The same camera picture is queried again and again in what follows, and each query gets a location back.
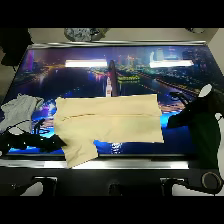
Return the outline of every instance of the yellow fabric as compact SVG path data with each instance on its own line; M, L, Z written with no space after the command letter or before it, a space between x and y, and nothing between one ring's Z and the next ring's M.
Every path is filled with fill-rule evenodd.
M68 167L98 156L94 140L102 142L163 142L157 95L56 100L55 133Z

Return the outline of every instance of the metal frame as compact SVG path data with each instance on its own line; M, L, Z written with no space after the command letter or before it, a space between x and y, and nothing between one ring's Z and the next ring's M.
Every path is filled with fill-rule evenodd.
M66 42L66 43L45 43L45 44L33 44L27 47L29 49L47 49L47 48L67 48L67 47L112 47L112 46L158 46L158 45L175 45L175 46L202 46L207 45L205 41L158 41L158 40L139 40L139 41L94 41L94 42ZM13 80L8 88L6 95L8 94ZM16 157L23 157L23 159L17 160ZM47 160L36 160L35 158L47 156ZM96 160L88 161L84 164L76 166L74 169L188 169L188 162L183 161L183 158L186 155L165 155L165 154L156 154L157 158L159 157L170 157L176 156L182 158L182 161L152 161L150 157L152 154L147 155L136 155L137 158L127 158L131 155L101 155ZM55 157L61 157L61 160L55 161ZM6 167L29 167L29 168L67 168L66 161L64 161L64 155L39 155L39 154L11 154L1 157L0 166Z

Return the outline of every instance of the city skyline picture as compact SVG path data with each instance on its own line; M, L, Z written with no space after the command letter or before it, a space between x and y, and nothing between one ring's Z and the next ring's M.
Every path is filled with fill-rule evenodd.
M53 119L57 97L104 97L108 67L68 68L66 60L113 60L118 74L120 95L157 94L162 110L160 123L164 143L102 143L94 141L100 154L194 154L187 127L168 130L168 118L184 105L170 98L169 92L182 92L190 100L200 89L212 84L223 94L224 78L207 46L111 46L27 50L4 103L19 93L42 97L44 104L33 113L33 126L45 118L44 127L54 134ZM10 153L39 153L12 149ZM53 152L62 154L62 150Z

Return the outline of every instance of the table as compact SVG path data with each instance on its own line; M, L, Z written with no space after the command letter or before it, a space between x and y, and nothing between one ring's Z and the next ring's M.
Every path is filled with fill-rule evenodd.
M195 147L187 127L166 129L168 118L183 109L183 105L179 101L173 101L168 94L171 91L183 92L189 99L194 99L207 83L212 83L218 90L223 88L222 73L205 42L34 44L27 49L3 103L15 98L18 93L44 98L41 110L34 112L32 116L32 123L34 126L45 118L45 127L50 132L43 136L50 137L54 133L53 115L56 112L57 97L105 96L108 69L65 67L66 60L75 59L106 59L108 63L113 60L119 76L120 95L156 93L163 112L161 128L164 143L108 144L95 140L100 156L195 155ZM151 62L163 60L192 60L194 65L150 67ZM30 147L26 151L11 149L9 155L40 155L40 152ZM57 150L50 155L51 158L63 155L63 151Z

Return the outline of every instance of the glass tabletop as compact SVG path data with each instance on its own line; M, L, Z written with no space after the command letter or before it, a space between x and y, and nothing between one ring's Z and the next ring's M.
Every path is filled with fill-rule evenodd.
M184 105L174 101L169 92L182 92L193 100L200 89L211 83L217 90L224 87L222 73L206 45L152 46L75 46L67 48L28 49L3 101L19 93L41 97L44 104L32 115L32 126L45 119L44 127L54 134L55 99L105 97L108 68L68 68L66 60L106 59L115 62L121 96L158 94L162 110L160 118L164 143L106 143L97 139L99 154L195 154L195 146L187 126L167 129L168 118ZM153 67L152 62L191 60L191 66ZM9 154L39 154L39 149L11 149ZM63 154L62 149L51 154Z

